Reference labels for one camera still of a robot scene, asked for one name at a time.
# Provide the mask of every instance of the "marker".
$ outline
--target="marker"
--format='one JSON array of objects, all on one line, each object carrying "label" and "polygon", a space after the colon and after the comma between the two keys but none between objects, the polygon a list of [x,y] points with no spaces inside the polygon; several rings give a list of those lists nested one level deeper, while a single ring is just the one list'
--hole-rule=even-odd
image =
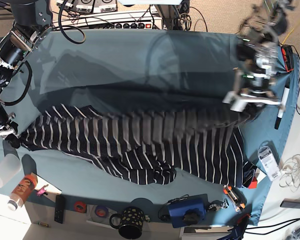
[{"label": "marker", "polygon": [[281,108],[279,108],[279,112],[278,112],[278,115],[277,115],[276,120],[275,120],[275,125],[274,125],[275,129],[279,128],[279,125],[281,123],[281,119],[282,119],[282,117],[284,115],[284,112],[286,110],[286,103],[287,103],[287,100],[288,100],[289,91],[290,91],[290,78],[285,82],[283,95],[282,95],[282,99],[281,99]]}]

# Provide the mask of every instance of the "bottle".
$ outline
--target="bottle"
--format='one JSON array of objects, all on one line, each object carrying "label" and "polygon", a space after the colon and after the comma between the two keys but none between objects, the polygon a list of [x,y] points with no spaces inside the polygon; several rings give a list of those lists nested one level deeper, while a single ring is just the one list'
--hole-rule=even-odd
[{"label": "bottle", "polygon": [[8,208],[12,211],[21,208],[32,191],[36,188],[37,179],[32,175],[25,175],[10,195]]}]

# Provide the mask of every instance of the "black and white striped cloth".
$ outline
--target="black and white striped cloth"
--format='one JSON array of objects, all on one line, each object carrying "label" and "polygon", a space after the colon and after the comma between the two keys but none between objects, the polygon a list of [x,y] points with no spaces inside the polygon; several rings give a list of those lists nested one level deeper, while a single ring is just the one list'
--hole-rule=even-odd
[{"label": "black and white striped cloth", "polygon": [[31,151],[59,150],[139,185],[168,184],[180,168],[212,183],[241,187],[244,142],[238,124],[252,117],[224,105],[100,114],[91,106],[61,104],[40,115],[21,139]]}]

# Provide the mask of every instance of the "white cable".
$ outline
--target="white cable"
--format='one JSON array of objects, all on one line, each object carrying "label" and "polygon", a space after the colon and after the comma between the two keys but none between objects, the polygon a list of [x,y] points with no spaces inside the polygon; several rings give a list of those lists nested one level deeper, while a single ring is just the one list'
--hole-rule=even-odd
[{"label": "white cable", "polygon": [[296,154],[285,161],[282,173],[279,186],[290,188],[291,192],[295,193],[300,187],[300,154]]}]

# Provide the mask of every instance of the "black polka dot mug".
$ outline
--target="black polka dot mug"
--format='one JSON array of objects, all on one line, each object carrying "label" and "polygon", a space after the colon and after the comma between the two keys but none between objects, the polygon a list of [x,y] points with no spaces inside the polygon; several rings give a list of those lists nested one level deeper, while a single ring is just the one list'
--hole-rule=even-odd
[{"label": "black polka dot mug", "polygon": [[[120,224],[114,225],[113,218],[119,218]],[[129,206],[125,208],[122,214],[115,213],[110,217],[110,226],[119,230],[119,234],[125,239],[138,239],[142,235],[144,226],[144,212],[137,207]]]}]

